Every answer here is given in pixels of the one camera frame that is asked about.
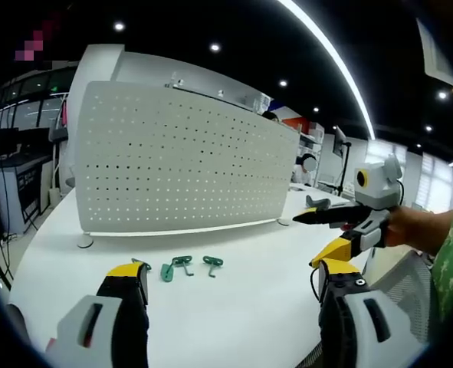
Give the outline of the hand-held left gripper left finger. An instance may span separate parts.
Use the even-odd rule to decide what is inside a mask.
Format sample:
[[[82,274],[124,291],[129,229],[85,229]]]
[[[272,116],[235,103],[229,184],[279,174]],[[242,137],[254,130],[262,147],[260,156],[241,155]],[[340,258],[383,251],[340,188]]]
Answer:
[[[95,295],[82,297],[57,324],[46,354],[54,367],[148,367],[145,262],[107,273]]]

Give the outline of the person's right hand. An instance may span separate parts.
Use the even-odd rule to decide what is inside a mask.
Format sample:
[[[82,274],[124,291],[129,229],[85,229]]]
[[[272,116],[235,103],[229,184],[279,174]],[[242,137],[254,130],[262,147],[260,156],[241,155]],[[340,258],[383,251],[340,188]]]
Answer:
[[[416,211],[405,206],[398,206],[390,211],[385,235],[386,246],[411,245],[415,214]]]

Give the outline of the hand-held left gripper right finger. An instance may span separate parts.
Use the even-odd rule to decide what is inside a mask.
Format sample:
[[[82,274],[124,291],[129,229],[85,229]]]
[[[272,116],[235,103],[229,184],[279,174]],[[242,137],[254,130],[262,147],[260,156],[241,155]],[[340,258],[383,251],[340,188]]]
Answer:
[[[313,293],[320,342],[309,357],[320,367],[407,367],[430,338],[430,271],[402,258],[369,283],[349,262],[324,259]]]

